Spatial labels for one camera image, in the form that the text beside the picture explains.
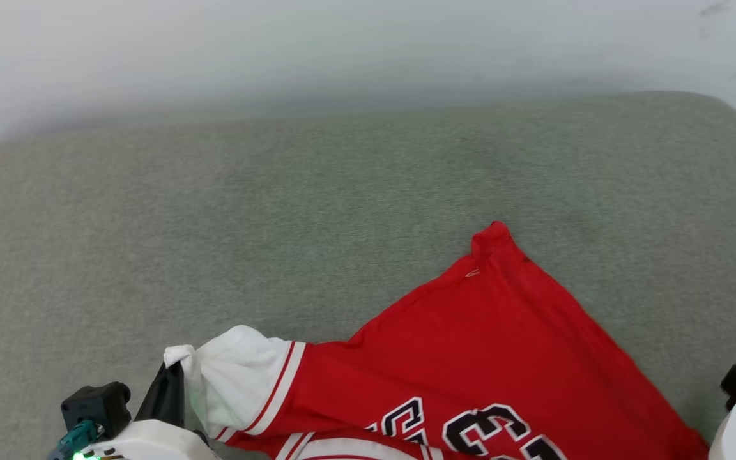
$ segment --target gray cushion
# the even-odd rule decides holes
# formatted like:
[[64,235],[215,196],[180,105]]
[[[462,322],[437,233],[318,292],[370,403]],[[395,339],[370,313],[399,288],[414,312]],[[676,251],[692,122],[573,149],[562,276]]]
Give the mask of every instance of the gray cushion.
[[347,338],[493,220],[713,435],[736,112],[640,93],[0,145],[0,459],[49,452],[82,385],[123,381],[135,410],[170,344]]

